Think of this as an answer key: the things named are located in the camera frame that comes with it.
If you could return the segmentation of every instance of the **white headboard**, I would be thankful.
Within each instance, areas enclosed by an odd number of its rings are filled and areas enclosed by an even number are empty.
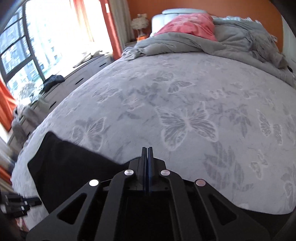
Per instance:
[[[158,32],[164,25],[170,22],[173,18],[180,14],[190,14],[196,12],[205,12],[204,10],[194,9],[194,8],[174,8],[162,11],[162,14],[155,15],[151,20],[152,33],[153,36]]]

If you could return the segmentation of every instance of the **orange wall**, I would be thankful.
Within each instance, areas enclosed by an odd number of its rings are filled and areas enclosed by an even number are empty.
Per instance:
[[[266,30],[278,38],[277,46],[283,47],[281,14],[269,0],[127,0],[131,18],[148,14],[148,19],[170,8],[196,8],[217,17],[240,16],[259,20]]]

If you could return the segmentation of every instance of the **lamp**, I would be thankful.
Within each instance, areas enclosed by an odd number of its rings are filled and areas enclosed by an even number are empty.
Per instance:
[[[131,27],[138,32],[138,37],[145,36],[142,29],[147,28],[149,25],[149,21],[147,18],[142,17],[141,14],[138,14],[137,18],[134,18],[131,22]]]

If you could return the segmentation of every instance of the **triangular cutout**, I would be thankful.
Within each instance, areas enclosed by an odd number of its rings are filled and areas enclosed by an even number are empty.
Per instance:
[[[79,214],[79,211],[82,208],[82,205],[86,199],[86,196],[87,195],[83,193],[79,197],[77,197],[73,202],[71,202],[58,214],[58,219],[68,224],[74,224]]]
[[[216,211],[217,217],[221,225],[226,225],[236,220],[237,216],[215,196],[209,195],[209,200]]]

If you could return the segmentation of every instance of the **bedspread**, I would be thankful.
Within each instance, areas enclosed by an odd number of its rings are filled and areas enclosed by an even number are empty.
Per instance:
[[[205,53],[120,59],[73,91],[30,136],[13,188],[37,194],[27,163],[52,131],[118,163],[152,146],[168,169],[205,179],[239,207],[289,213],[296,204],[295,102],[295,89],[231,59]],[[28,227],[46,215],[43,206],[33,208]]]

